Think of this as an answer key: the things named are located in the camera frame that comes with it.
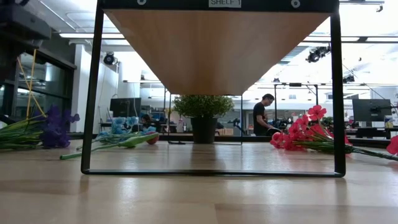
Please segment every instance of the ceiling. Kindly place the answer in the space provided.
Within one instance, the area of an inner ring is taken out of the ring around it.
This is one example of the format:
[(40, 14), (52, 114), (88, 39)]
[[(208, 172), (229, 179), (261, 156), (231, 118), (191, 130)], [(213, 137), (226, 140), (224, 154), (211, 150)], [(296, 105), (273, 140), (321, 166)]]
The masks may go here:
[[(398, 21), (398, 1), (385, 0), (383, 6), (381, 12), (376, 12), (378, 4), (341, 5), (342, 35), (398, 36), (398, 26), (393, 25), (393, 21)], [(57, 32), (92, 33), (94, 30), (96, 0), (30, 0), (26, 7)], [(329, 23), (327, 19), (312, 35), (330, 35)], [(106, 16), (103, 32), (119, 32)], [(331, 82), (330, 56), (317, 63), (305, 61), (313, 46), (312, 43), (301, 43), (259, 81), (270, 83), (277, 77), (282, 82)], [(106, 48), (115, 52), (134, 51), (125, 40), (104, 40), (103, 49)], [(398, 83), (398, 76), (392, 73), (396, 70), (397, 58), (398, 44), (343, 44), (343, 64), (347, 68), (344, 73), (354, 72), (359, 77), (356, 82)], [(148, 79), (155, 77), (149, 68), (144, 68), (144, 73), (151, 76)]]

